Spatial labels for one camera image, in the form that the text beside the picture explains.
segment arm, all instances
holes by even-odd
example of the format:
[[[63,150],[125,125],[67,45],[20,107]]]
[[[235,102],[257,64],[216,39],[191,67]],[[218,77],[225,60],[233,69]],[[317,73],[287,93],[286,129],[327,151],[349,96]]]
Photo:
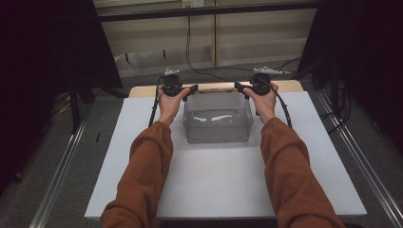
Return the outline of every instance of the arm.
[[[276,94],[259,96],[248,88],[244,92],[254,100],[264,123],[260,149],[278,227],[344,227],[312,173],[305,143],[275,117]]]
[[[131,144],[129,164],[119,181],[116,199],[101,216],[104,227],[153,227],[173,154],[169,126],[188,92],[185,89],[176,97],[161,96],[160,119]]]

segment finger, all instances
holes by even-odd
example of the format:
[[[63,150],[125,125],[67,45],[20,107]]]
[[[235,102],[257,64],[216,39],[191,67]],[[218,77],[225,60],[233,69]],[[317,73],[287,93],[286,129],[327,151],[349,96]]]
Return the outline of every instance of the finger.
[[[158,96],[160,97],[163,94],[163,86],[160,85],[160,87],[158,88]]]
[[[182,99],[185,96],[187,96],[187,94],[189,94],[189,92],[190,92],[190,88],[185,88],[178,94],[178,96]]]
[[[277,84],[275,84],[275,83],[273,83],[273,82],[270,82],[270,86],[272,86],[272,88],[273,88],[275,91],[278,91],[278,85],[277,85]]]
[[[254,100],[254,101],[255,101],[255,98],[256,98],[257,96],[259,96],[259,95],[256,94],[252,89],[247,88],[247,87],[243,89],[243,92],[244,92],[247,96],[251,97],[252,100]]]

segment orange long-sleeve shirt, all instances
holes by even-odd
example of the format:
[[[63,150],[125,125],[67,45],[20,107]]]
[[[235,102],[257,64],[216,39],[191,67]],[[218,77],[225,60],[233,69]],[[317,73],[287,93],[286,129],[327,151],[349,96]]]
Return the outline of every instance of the orange long-sleeve shirt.
[[[281,120],[261,130],[267,189],[278,227],[344,227],[309,165],[297,133]],[[118,194],[104,210],[104,227],[153,227],[173,154],[170,129],[155,122],[134,140]]]

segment handheld controller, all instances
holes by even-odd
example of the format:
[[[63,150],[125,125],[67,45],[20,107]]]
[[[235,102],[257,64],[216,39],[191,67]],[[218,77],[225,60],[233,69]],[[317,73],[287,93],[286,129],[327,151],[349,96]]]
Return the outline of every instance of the handheld controller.
[[[180,78],[176,74],[165,75],[163,77],[163,93],[169,97],[175,97],[178,95],[182,90],[184,90],[184,87],[182,87],[182,83],[179,80]],[[199,90],[199,85],[192,85],[189,88],[190,92],[187,96],[195,94],[195,92]],[[182,99],[184,102],[187,101],[187,96]]]
[[[245,95],[245,99],[249,99],[244,92],[244,88],[252,89],[256,94],[263,96],[270,92],[270,75],[264,73],[258,73],[252,76],[251,80],[249,81],[251,85],[242,85],[238,82],[235,82],[235,88],[238,92],[243,93]]]

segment wooden edge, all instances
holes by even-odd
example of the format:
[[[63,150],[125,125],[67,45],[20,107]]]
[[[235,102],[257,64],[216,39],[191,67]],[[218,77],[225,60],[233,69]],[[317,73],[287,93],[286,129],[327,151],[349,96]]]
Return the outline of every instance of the wooden edge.
[[[283,80],[273,81],[278,85],[278,92],[301,92],[303,91],[302,85],[297,80]],[[248,82],[241,82],[242,84],[249,85]],[[234,83],[214,83],[214,84],[199,84],[199,90],[211,89],[211,88],[233,88]],[[154,97],[155,86],[137,86],[130,90],[129,98],[138,97]]]

